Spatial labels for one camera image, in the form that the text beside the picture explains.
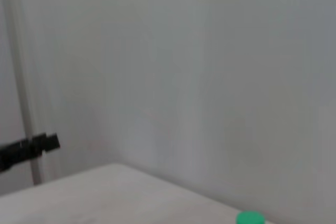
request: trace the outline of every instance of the black bracket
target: black bracket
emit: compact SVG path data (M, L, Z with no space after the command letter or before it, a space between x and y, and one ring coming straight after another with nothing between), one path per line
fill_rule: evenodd
M60 144L56 134L47 136L41 134L32 140L23 139L13 144L0 146L0 173L13 165L42 156L42 152L59 149Z

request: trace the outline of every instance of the vertical rod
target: vertical rod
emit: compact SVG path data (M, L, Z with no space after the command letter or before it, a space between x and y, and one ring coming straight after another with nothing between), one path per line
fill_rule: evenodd
M13 61L14 75L16 87L19 95L20 110L23 118L24 130L26 137L32 139L33 124L29 109L28 91L24 78L24 60L23 60L23 45L22 45L22 30L25 29L22 24L22 9L21 0L3 0L7 32L9 36L9 44L11 48L11 57ZM34 185L42 183L41 170L37 159L30 161L32 177Z

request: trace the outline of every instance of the table surface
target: table surface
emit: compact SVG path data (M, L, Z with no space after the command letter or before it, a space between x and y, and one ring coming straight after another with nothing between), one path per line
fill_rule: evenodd
M0 198L11 224L235 224L238 213L120 164Z

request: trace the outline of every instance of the green bottle cap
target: green bottle cap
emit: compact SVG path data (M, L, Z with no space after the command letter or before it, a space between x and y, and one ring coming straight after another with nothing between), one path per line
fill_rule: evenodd
M237 216L237 224L265 224L265 217L258 212L241 212Z

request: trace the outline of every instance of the white backdrop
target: white backdrop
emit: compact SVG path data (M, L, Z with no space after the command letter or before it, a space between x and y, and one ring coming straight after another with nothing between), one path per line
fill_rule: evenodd
M22 0L47 179L122 161L279 223L336 218L336 0Z

